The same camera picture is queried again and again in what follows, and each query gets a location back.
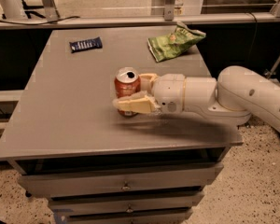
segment drawer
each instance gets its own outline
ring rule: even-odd
[[[190,217],[192,211],[188,208],[147,211],[132,214],[93,215],[70,217],[69,224],[153,224],[167,222],[182,222]]]
[[[176,164],[56,175],[24,175],[19,183],[36,197],[66,197],[211,184],[223,165]]]
[[[61,216],[133,213],[141,210],[192,207],[197,205],[202,198],[203,192],[193,191],[192,188],[164,189],[64,198],[59,201],[50,201],[49,208]]]

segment table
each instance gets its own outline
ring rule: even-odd
[[[0,140],[0,161],[68,223],[154,223],[189,218],[233,146],[236,127],[196,114],[124,118],[112,106],[121,67],[210,77],[197,49],[156,63],[147,39],[174,26],[53,31]],[[102,49],[69,42],[100,36]]]

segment soda can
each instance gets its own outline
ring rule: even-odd
[[[140,92],[140,76],[138,72],[132,67],[124,67],[116,73],[114,84],[115,91],[118,98],[130,96],[136,92]],[[132,117],[137,113],[132,111],[122,111],[119,113],[126,117]]]

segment chip bag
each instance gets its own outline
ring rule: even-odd
[[[190,30],[187,25],[178,22],[173,33],[151,37],[148,39],[148,45],[158,63],[181,55],[205,37],[205,33]]]

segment can lid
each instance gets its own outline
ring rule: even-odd
[[[133,83],[139,78],[138,72],[132,67],[124,67],[118,70],[116,79],[122,83]]]

